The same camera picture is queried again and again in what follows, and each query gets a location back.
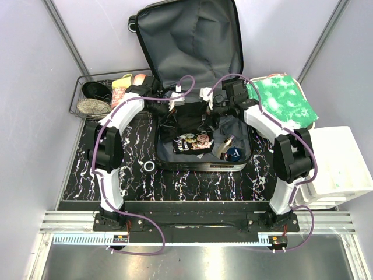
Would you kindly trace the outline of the gold perfume spray bottle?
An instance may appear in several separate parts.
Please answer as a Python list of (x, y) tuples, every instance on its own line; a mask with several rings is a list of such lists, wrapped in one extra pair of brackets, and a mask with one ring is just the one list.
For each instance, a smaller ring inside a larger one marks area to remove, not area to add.
[(219, 146), (216, 152), (216, 156), (220, 158), (222, 154), (225, 154), (228, 151), (228, 149), (231, 147), (231, 145), (233, 144), (234, 140), (235, 140), (235, 136), (233, 135), (225, 139), (223, 143)]

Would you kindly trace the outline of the black printed t-shirt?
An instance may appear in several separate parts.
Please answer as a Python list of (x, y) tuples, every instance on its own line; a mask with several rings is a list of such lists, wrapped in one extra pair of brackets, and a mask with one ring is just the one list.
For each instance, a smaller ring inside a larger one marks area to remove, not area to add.
[(182, 134), (172, 141), (176, 154), (199, 155), (209, 153), (214, 148), (213, 134), (206, 131)]

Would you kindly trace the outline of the space astronaut kids suitcase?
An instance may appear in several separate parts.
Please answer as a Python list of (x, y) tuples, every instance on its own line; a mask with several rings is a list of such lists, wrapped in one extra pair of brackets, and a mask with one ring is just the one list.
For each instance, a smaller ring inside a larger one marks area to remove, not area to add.
[[(234, 1), (161, 1), (149, 5), (128, 20), (136, 33), (153, 77), (159, 81), (158, 97), (171, 100), (180, 85), (185, 104), (202, 102), (201, 88), (212, 87), (222, 77), (243, 72), (243, 53), (237, 7)], [(213, 91), (213, 104), (228, 105), (222, 84)], [(157, 105), (146, 106), (156, 120), (155, 156), (159, 168), (173, 172), (238, 172), (251, 157), (251, 131), (238, 117), (221, 117), (214, 133), (214, 148), (199, 155), (176, 154), (171, 142), (159, 138)], [(235, 136), (231, 147), (241, 149), (237, 162), (216, 156), (219, 146)]]

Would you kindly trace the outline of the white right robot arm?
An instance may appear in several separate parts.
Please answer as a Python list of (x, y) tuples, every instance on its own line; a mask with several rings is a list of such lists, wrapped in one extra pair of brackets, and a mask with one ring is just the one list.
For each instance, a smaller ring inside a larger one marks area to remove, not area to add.
[[(218, 109), (212, 107), (213, 91), (221, 83), (228, 105), (220, 114), (238, 117), (272, 143), (277, 181), (269, 202), (271, 213), (264, 219), (265, 226), (275, 232), (285, 225), (284, 215), (295, 210), (294, 197), (298, 187), (311, 182), (317, 175), (311, 136), (306, 128), (287, 128), (284, 122), (271, 115), (264, 108), (259, 89), (253, 81), (238, 73), (235, 78), (229, 79), (230, 76), (220, 78), (212, 87), (201, 88), (200, 97), (209, 103), (211, 112), (217, 113)], [(314, 176), (308, 179), (311, 170)]]

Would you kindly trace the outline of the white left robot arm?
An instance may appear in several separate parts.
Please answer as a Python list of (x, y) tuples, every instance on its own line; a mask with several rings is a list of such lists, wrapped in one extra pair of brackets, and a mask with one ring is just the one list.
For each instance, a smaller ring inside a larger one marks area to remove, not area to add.
[(113, 84), (111, 111), (99, 122), (88, 123), (85, 133), (87, 159), (101, 194), (100, 212), (106, 216), (105, 224), (119, 231), (126, 223), (119, 186), (119, 168), (124, 158), (121, 135), (148, 104), (161, 105), (169, 99), (157, 96), (161, 86), (152, 76), (136, 77), (126, 85), (119, 80)]

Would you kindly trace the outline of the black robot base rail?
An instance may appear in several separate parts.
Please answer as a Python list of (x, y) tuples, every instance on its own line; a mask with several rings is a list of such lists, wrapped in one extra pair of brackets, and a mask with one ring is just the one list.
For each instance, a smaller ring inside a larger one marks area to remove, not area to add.
[(300, 231), (298, 217), (294, 212), (276, 216), (267, 201), (127, 201), (122, 211), (131, 216), (99, 209), (94, 216), (93, 230), (103, 232), (129, 229), (131, 232), (140, 232), (154, 229), (145, 219), (150, 218), (163, 230), (221, 228), (250, 233)]

